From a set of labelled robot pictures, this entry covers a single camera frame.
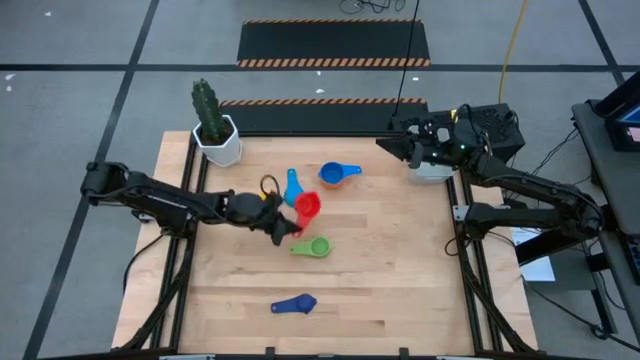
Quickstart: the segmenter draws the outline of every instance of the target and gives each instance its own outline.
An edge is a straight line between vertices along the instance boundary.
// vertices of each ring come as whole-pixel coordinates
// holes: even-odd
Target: blue measuring cup
[[[362,174],[359,165],[344,165],[332,161],[322,165],[318,176],[322,180],[322,185],[327,189],[337,189],[344,183],[344,180],[352,175]]]

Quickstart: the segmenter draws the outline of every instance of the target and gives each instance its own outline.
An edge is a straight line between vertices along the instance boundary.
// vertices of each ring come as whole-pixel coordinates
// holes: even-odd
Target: red measuring cup
[[[316,192],[303,192],[296,198],[293,208],[298,213],[296,225],[302,228],[301,231],[293,234],[294,238],[298,238],[311,223],[311,220],[320,212],[320,197]]]

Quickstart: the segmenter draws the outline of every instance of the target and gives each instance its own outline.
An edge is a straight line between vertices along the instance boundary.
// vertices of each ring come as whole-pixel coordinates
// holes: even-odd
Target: black and orange striped mat
[[[396,107],[395,98],[224,100],[228,114],[243,132],[379,132],[385,131]],[[398,116],[426,112],[422,98],[401,98]]]
[[[407,57],[413,26],[411,52]],[[389,68],[429,66],[421,20],[251,20],[242,26],[243,68]]]

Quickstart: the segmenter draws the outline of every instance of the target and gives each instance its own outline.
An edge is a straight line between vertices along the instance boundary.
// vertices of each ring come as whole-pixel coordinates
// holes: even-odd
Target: black floor line
[[[640,65],[616,65],[622,72],[640,71]],[[323,70],[323,67],[302,68],[240,68],[235,64],[0,64],[0,71],[85,71],[85,72],[247,72],[247,71],[311,71]],[[380,67],[337,67],[328,68],[330,71],[401,71],[402,68],[389,69]],[[411,68],[416,72],[500,72],[501,64],[432,64],[430,66]],[[610,65],[509,65],[508,72],[551,72],[551,73],[580,73],[580,72],[613,72]]]
[[[596,17],[593,15],[593,11],[591,11],[591,7],[587,0],[578,0],[580,3],[580,7],[582,8],[582,12],[584,12],[584,16],[587,18],[587,22],[589,23],[589,27],[591,28],[591,32],[593,32],[593,36],[596,38],[596,42],[598,42],[598,46],[600,47],[600,51],[602,51],[602,55],[604,59],[607,61],[607,65],[611,67],[611,73],[613,74],[613,78],[616,80],[618,86],[622,85],[624,82],[624,77],[622,76],[622,71],[620,71],[620,67],[616,62],[616,59],[613,57],[613,53],[609,48],[609,44],[604,39],[604,34],[600,29],[600,25],[596,21]]]
[[[158,3],[159,0],[151,0],[149,3],[149,8],[147,9],[147,14],[142,23],[140,33],[138,34],[138,39],[133,49],[133,53],[131,54],[129,65],[135,65],[138,63],[138,60],[140,60],[142,48],[144,47],[147,35],[149,34],[149,29],[151,28],[153,17],[156,13],[156,9],[158,8]],[[107,121],[107,125],[102,135],[100,145],[96,152],[95,161],[104,160],[107,156],[116,125],[120,119],[122,107],[124,106],[125,99],[127,98],[127,94],[131,86],[133,74],[134,71],[132,69],[125,73],[120,89],[118,90],[118,95],[116,95],[111,115],[109,116],[109,120]],[[29,337],[29,342],[27,343],[27,347],[22,357],[23,360],[33,360],[38,357],[42,342],[47,333],[47,328],[49,327],[49,322],[51,321],[51,316],[53,315],[58,298],[60,297],[62,285],[64,284],[65,277],[67,276],[69,265],[71,264],[71,259],[76,249],[76,245],[78,244],[80,232],[88,211],[89,204],[85,199],[81,199],[78,207],[76,208],[64,246],[62,247],[60,258],[58,259],[51,283],[47,289],[47,294],[42,302],[42,307],[40,308],[36,323],[31,332],[31,336]]]

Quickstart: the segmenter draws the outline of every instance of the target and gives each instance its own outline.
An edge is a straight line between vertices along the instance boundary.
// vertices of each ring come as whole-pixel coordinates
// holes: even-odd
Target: gray carpet floor
[[[509,72],[504,101],[520,117],[527,146],[515,167],[530,171],[571,131],[572,104],[606,95],[616,81],[578,0],[531,0],[512,64],[549,66]],[[136,72],[119,117],[110,117],[122,71],[2,71],[6,64],[127,64],[150,0],[0,1],[0,358],[22,357],[78,206],[84,165],[94,158],[105,126],[117,121],[107,159],[152,172],[161,135],[196,122],[190,86],[205,78],[222,99],[395,97],[400,71]],[[356,15],[339,0],[160,0],[139,58],[141,64],[234,64],[240,24],[249,19],[406,18],[405,8]],[[408,72],[402,94],[425,97],[431,110],[461,103],[497,103],[504,60],[520,1],[423,0],[423,19],[437,71]],[[640,64],[640,3],[588,1],[620,65]],[[554,65],[601,65],[562,72]],[[317,89],[325,92],[317,94]],[[589,174],[576,139],[540,175],[575,182]],[[580,187],[600,202],[600,190]],[[121,304],[121,277],[139,225],[122,209],[90,209],[40,357],[106,351]],[[612,296],[619,296],[610,274]],[[540,347],[551,354],[637,358],[528,294]],[[588,292],[551,297],[597,321]],[[620,336],[635,338],[624,312],[612,309]]]

